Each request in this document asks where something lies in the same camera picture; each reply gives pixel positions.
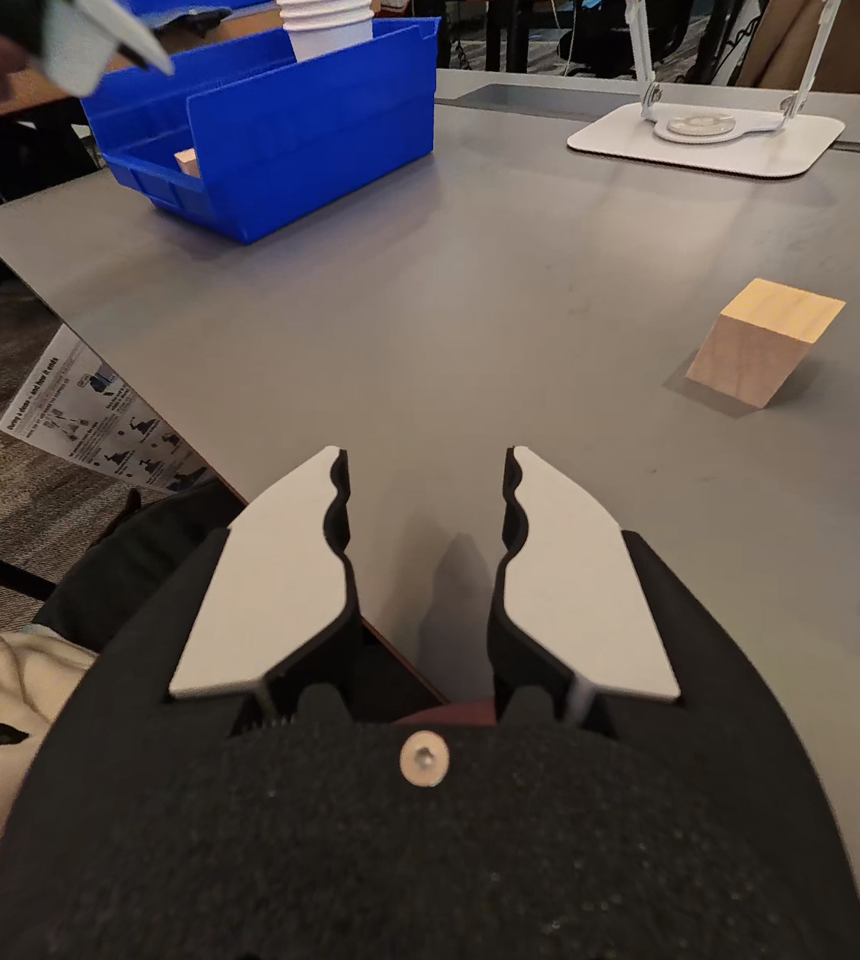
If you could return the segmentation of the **blue plastic bin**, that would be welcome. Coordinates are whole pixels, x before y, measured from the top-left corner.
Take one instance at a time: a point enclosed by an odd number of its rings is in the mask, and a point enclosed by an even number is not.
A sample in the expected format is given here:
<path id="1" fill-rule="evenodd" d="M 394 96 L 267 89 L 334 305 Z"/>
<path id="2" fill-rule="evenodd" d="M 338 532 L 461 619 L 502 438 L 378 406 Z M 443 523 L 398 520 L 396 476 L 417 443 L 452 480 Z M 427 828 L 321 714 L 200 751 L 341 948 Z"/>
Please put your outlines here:
<path id="1" fill-rule="evenodd" d="M 220 15 L 245 17 L 275 11 L 274 1 L 121 1 L 136 18 L 151 29 L 159 29 L 180 18 Z"/>
<path id="2" fill-rule="evenodd" d="M 439 20 L 378 18 L 364 44 L 296 61 L 283 28 L 130 67 L 82 100 L 116 181 L 251 244 L 434 148 Z M 174 159 L 194 148 L 200 178 Z"/>

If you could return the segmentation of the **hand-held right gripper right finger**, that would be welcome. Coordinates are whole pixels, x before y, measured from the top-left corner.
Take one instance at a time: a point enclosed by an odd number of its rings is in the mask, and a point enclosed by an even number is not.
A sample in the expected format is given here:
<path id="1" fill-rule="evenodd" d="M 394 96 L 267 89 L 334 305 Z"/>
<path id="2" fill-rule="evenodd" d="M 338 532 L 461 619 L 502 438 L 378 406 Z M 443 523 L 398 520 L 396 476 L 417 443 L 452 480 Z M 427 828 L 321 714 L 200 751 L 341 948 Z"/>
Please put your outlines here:
<path id="1" fill-rule="evenodd" d="M 528 447 L 508 448 L 503 497 L 488 616 L 499 709 L 524 687 L 544 690 L 571 726 L 604 695 L 676 703 L 676 674 L 611 513 Z"/>

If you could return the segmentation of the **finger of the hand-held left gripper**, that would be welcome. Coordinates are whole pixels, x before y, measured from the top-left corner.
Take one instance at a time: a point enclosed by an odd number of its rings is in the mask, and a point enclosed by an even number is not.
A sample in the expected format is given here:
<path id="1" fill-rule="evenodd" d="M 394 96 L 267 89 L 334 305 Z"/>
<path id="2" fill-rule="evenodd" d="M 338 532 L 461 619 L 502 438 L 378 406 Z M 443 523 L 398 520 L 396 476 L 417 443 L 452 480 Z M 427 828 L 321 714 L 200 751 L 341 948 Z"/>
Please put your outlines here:
<path id="1" fill-rule="evenodd" d="M 33 68 L 78 99 L 93 93 L 117 53 L 118 39 L 83 10 L 45 10 Z"/>
<path id="2" fill-rule="evenodd" d="M 106 70 L 116 55 L 143 69 L 152 67 L 166 76 L 174 74 L 170 54 L 152 30 L 116 1 L 75 1 L 81 19 L 83 57 L 88 66 Z"/>

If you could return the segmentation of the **printed paper sheet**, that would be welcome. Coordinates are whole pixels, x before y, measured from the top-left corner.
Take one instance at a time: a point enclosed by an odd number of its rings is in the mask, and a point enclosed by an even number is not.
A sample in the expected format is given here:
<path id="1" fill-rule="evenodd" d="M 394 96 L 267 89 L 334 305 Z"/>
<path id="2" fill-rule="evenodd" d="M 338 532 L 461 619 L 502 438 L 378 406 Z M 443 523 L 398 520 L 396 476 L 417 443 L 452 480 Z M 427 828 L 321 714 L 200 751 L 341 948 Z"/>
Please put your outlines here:
<path id="1" fill-rule="evenodd" d="M 17 390 L 0 431 L 72 465 L 163 495 L 215 477 L 189 443 L 66 325 Z"/>

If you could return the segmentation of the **white tablet stand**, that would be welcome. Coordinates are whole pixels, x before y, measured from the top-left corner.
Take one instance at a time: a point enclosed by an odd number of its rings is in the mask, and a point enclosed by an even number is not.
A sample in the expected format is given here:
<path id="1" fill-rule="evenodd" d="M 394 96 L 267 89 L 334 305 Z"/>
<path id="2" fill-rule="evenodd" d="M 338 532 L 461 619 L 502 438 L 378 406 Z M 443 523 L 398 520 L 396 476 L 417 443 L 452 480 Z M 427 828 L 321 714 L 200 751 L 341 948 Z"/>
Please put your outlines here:
<path id="1" fill-rule="evenodd" d="M 638 103 L 622 105 L 571 134 L 576 153 L 763 180 L 806 173 L 844 130 L 837 119 L 800 114 L 841 2 L 820 3 L 820 18 L 799 88 L 780 111 L 662 102 L 644 2 L 628 1 L 625 19 Z"/>

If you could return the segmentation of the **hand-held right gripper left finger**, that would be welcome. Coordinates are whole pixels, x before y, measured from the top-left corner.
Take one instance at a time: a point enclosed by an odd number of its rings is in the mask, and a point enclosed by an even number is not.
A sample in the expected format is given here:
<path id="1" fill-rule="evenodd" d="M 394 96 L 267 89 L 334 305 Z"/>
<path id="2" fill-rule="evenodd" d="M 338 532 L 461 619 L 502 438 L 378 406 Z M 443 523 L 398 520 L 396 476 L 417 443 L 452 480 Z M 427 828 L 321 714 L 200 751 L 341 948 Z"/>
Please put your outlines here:
<path id="1" fill-rule="evenodd" d="M 348 454 L 325 447 L 229 525 L 169 694 L 247 695 L 271 719 L 329 686 L 351 701 L 362 616 L 350 542 Z"/>

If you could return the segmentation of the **person's black trouser leg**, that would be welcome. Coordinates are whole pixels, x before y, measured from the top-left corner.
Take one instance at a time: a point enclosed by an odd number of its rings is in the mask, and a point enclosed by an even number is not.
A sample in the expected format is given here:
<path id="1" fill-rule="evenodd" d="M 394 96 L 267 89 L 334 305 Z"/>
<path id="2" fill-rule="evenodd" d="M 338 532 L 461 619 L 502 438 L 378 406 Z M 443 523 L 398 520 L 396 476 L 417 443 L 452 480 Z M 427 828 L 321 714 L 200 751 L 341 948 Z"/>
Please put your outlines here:
<path id="1" fill-rule="evenodd" d="M 88 549 L 25 631 L 100 654 L 209 534 L 228 527 L 244 506 L 219 479 L 142 506 Z"/>

